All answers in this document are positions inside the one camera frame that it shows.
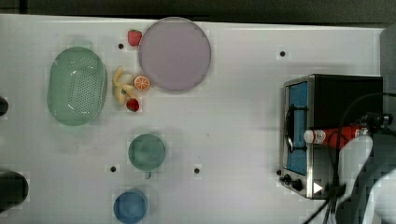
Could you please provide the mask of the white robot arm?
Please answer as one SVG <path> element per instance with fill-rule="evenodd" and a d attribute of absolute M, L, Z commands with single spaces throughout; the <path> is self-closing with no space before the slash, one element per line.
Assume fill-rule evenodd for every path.
<path fill-rule="evenodd" d="M 362 120 L 373 133 L 373 146 L 356 177 L 351 195 L 336 208 L 337 224 L 362 224 L 371 190 L 382 177 L 395 169 L 395 132 L 389 128 L 393 116 L 368 113 Z"/>

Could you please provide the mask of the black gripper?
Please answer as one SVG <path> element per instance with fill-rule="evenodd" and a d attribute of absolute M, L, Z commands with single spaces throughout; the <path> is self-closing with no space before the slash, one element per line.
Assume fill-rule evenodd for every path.
<path fill-rule="evenodd" d="M 370 133 L 377 133 L 387 130 L 392 122 L 391 114 L 368 112 L 361 117 L 360 126 L 368 129 Z"/>

